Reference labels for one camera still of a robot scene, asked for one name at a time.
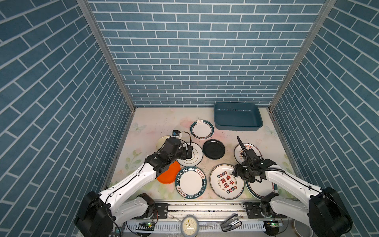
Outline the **green red rim plate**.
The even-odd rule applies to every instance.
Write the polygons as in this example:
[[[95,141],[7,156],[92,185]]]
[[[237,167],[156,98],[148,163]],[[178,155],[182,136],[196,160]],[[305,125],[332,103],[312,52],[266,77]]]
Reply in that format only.
[[[255,181],[254,183],[245,181],[245,185],[248,191],[258,199],[262,199],[270,193],[278,193],[278,186],[267,180]]]

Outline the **white plate red characters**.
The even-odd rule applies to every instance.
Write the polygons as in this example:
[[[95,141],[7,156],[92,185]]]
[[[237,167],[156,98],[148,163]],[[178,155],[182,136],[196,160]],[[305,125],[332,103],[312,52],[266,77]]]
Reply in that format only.
[[[232,174],[234,168],[232,165],[221,164],[211,171],[211,188],[217,196],[223,199],[236,199],[244,191],[244,181]]]

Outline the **small green rim plate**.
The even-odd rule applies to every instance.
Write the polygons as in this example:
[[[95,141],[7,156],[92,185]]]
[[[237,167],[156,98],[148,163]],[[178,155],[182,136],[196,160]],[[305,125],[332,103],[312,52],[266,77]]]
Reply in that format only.
[[[213,136],[214,132],[213,124],[207,120],[196,120],[190,126],[190,133],[197,139],[208,139]]]

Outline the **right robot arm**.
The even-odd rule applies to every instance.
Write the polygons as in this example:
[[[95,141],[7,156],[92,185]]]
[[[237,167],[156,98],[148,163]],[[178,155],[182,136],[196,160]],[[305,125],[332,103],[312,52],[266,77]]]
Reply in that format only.
[[[321,188],[292,175],[270,159],[259,157],[243,143],[243,162],[235,165],[233,176],[247,183],[276,184],[297,200],[291,201],[271,192],[261,199],[264,216],[282,214],[309,226],[319,237],[340,237],[351,231],[353,221],[339,193],[331,188]]]

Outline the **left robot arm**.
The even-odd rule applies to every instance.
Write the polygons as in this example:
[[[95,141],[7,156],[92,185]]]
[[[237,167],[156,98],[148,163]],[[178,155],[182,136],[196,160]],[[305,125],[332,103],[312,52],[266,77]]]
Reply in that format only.
[[[75,226],[85,237],[107,237],[114,228],[135,217],[150,216],[155,201],[147,194],[129,201],[144,185],[154,181],[176,160],[192,157],[192,143],[178,137],[169,137],[157,152],[147,156],[144,162],[119,183],[99,193],[88,192],[81,201]]]

